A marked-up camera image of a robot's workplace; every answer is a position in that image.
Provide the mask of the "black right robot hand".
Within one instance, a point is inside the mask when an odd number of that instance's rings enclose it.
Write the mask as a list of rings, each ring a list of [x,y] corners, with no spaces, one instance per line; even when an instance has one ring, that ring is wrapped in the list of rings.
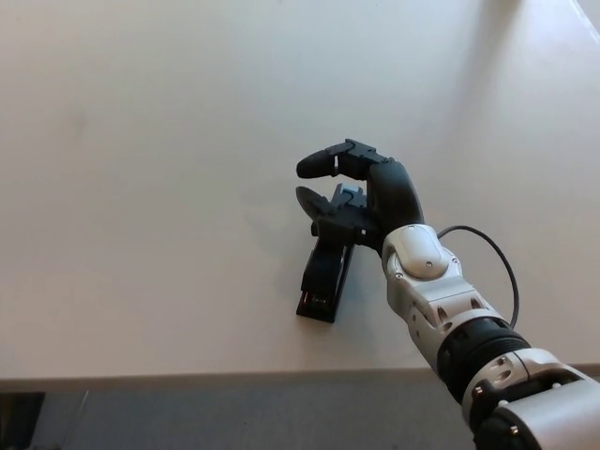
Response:
[[[366,183],[363,202],[353,194],[340,205],[307,187],[296,189],[296,199],[312,219],[316,235],[329,242],[381,253],[389,233],[425,222],[405,167],[364,143],[347,139],[304,157],[296,165],[296,174],[302,179],[344,175]]]

